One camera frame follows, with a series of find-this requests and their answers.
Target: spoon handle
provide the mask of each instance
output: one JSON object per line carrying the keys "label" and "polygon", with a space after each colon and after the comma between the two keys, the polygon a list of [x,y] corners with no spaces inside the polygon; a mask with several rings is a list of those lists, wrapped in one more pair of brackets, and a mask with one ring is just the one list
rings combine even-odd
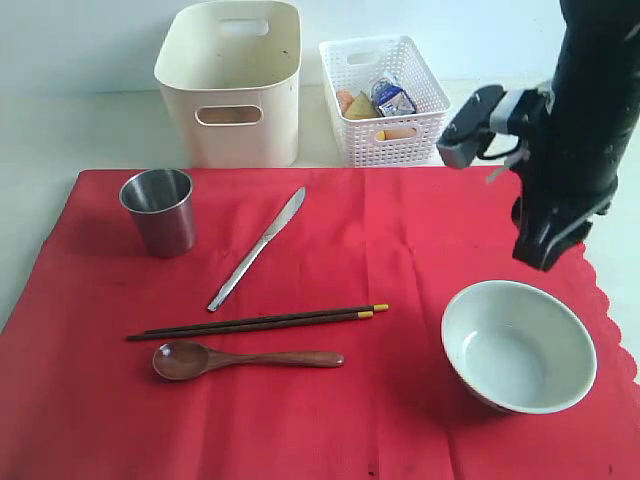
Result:
{"label": "spoon handle", "polygon": [[238,355],[237,363],[261,363],[264,365],[291,365],[298,367],[341,367],[344,357],[335,352],[281,352],[257,355]]}

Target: chopstick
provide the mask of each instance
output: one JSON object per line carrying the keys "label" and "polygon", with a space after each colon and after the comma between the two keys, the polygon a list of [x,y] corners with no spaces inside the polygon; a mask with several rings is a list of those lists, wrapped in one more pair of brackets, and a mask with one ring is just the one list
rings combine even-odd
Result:
{"label": "chopstick", "polygon": [[230,320],[228,322],[197,323],[195,325],[184,325],[179,327],[156,328],[145,330],[144,333],[167,333],[181,332],[186,330],[200,330],[209,328],[234,327],[239,325],[254,325],[257,323],[279,322],[282,320],[294,320],[296,318],[323,317],[326,315],[343,315],[346,313],[358,312],[384,312],[389,310],[389,305],[380,303],[377,305],[367,305],[363,307],[334,308],[332,310],[318,310],[315,312],[288,313],[284,315],[269,315],[266,317],[243,318],[242,320]]}
{"label": "chopstick", "polygon": [[[303,317],[303,318],[294,318],[289,320],[270,320],[266,322],[254,322],[254,323],[244,323],[244,324],[235,324],[229,326],[229,323],[232,322],[219,322],[220,324],[227,324],[227,326],[222,327],[210,327],[210,328],[196,328],[191,330],[171,330],[171,331],[161,331],[161,332],[152,332],[152,333],[142,333],[140,335],[130,335],[127,337],[129,341],[138,341],[138,340],[152,340],[158,338],[182,338],[182,337],[195,337],[199,335],[219,335],[223,333],[237,333],[237,332],[251,332],[256,330],[272,330],[276,328],[288,328],[288,327],[298,327],[302,325],[320,325],[323,323],[332,323],[332,322],[342,322],[345,320],[358,320],[363,318],[371,318],[373,317],[373,311],[365,311],[365,312],[351,312],[351,313],[343,313],[337,315],[322,315],[318,317]],[[257,319],[245,319],[245,320],[236,320],[236,322],[242,322],[247,320],[257,320]]]}

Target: stainless steel cup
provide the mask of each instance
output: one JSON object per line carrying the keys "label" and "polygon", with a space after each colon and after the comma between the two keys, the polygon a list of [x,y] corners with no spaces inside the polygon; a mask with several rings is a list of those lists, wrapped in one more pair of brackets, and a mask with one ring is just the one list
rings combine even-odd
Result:
{"label": "stainless steel cup", "polygon": [[149,255],[175,257],[196,242],[193,180],[181,170],[147,170],[120,189],[120,203],[138,226]]}

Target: knife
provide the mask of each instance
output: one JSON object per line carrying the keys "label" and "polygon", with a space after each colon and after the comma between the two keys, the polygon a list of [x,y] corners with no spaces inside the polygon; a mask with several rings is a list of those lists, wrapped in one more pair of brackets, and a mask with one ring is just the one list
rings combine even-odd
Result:
{"label": "knife", "polygon": [[224,302],[225,298],[227,298],[227,296],[231,293],[231,290],[233,290],[236,284],[240,281],[253,261],[260,254],[262,249],[266,247],[267,243],[269,243],[273,239],[273,237],[275,237],[280,232],[280,230],[282,230],[285,225],[289,223],[289,220],[293,218],[293,216],[300,208],[300,205],[302,205],[306,193],[306,188],[301,187],[296,193],[293,194],[293,196],[280,211],[273,223],[269,225],[269,228],[267,228],[267,230],[262,234],[262,237],[260,237],[258,243],[254,245],[249,254],[244,257],[242,262],[240,262],[240,265],[238,265],[238,268],[236,268],[235,271],[231,274],[229,280],[227,280],[226,283],[222,285],[220,291],[216,295],[216,298],[214,298],[213,301],[209,304],[207,310],[209,310],[210,312],[215,312],[218,307],[220,307],[222,302]]}

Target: plastic bin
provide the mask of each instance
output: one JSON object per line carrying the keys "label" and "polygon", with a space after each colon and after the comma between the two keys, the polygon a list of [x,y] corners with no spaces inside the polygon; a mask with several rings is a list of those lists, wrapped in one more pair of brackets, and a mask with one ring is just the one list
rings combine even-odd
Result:
{"label": "plastic bin", "polygon": [[[333,132],[345,161],[356,167],[426,163],[442,133],[449,99],[407,36],[330,41],[320,44],[324,90]],[[370,120],[348,120],[340,113],[336,91],[370,94],[372,84],[390,72],[416,102],[418,113]],[[381,130],[414,129],[415,135],[378,140]]]}
{"label": "plastic bin", "polygon": [[155,76],[194,166],[286,167],[298,152],[300,18],[277,1],[176,15]]}

